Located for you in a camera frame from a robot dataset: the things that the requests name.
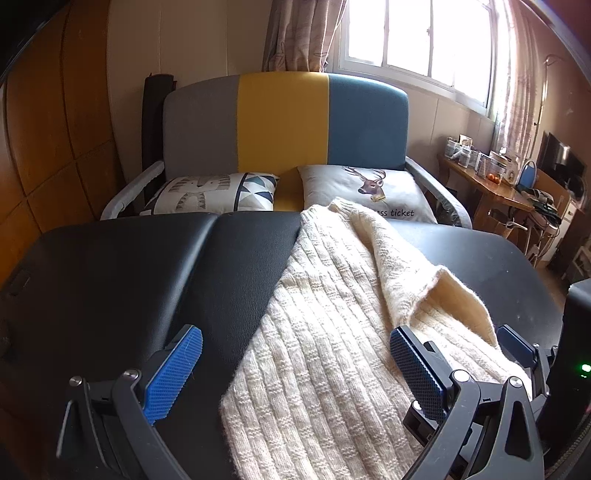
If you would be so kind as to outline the deer print cushion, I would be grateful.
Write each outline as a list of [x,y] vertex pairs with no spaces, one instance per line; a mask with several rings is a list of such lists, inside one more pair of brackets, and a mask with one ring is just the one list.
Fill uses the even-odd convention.
[[328,206],[342,198],[374,210],[385,218],[437,224],[425,195],[407,171],[339,165],[298,167],[304,207]]

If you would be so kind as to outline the black television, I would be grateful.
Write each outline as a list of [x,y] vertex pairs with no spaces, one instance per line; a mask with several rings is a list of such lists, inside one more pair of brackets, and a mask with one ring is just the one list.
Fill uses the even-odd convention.
[[569,145],[561,142],[552,133],[543,134],[538,168],[570,191],[576,199],[581,199],[586,193],[586,165],[573,153]]

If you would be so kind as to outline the wooden side table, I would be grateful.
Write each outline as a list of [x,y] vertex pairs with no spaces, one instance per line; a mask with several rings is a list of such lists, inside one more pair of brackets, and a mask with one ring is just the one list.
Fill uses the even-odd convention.
[[459,166],[455,161],[448,159],[443,154],[438,154],[437,158],[442,183],[447,183],[450,173],[454,172],[481,193],[481,198],[472,218],[474,229],[493,233],[492,218],[489,216],[489,212],[496,207],[510,207],[526,214],[534,210],[532,203],[513,187],[504,183],[497,185],[488,179],[479,177],[474,170]]

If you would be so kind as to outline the patterned window curtain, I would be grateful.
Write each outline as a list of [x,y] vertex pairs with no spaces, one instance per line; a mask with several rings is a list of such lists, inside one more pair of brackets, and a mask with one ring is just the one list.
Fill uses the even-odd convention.
[[324,72],[346,0],[274,0],[263,72]]

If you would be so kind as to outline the grey yellow blue sofa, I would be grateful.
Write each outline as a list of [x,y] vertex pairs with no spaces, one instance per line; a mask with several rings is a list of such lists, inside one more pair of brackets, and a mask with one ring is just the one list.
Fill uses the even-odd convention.
[[280,178],[274,206],[300,210],[307,165],[410,173],[454,226],[470,228],[462,205],[407,155],[406,92],[356,76],[273,72],[224,76],[170,93],[163,108],[163,156],[116,194],[102,219],[114,219],[148,185],[180,176],[261,172]]

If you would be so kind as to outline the cream knitted sweater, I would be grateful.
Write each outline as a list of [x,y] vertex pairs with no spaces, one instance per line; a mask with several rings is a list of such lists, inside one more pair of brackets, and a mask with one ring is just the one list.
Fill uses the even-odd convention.
[[385,218],[342,198],[305,209],[221,398],[238,476],[402,478],[422,450],[403,424],[412,394],[390,352],[402,325],[478,381],[524,376],[481,299]]

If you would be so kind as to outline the triangle pattern cushion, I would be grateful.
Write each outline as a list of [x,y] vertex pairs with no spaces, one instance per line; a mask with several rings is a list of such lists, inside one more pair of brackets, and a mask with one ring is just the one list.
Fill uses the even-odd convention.
[[169,180],[140,214],[273,211],[279,181],[276,175],[259,172],[177,177]]

